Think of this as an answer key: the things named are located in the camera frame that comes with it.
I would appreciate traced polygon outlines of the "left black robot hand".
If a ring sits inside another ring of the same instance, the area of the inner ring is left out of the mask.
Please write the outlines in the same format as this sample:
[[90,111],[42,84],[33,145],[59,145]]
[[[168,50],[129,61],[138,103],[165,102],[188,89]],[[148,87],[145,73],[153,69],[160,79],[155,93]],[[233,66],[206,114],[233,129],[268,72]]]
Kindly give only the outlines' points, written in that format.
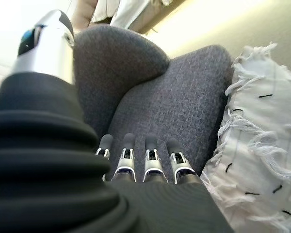
[[182,160],[176,184],[160,172],[136,183],[132,163],[110,182],[94,154],[73,79],[73,28],[53,10],[24,33],[0,87],[0,233],[230,233]]

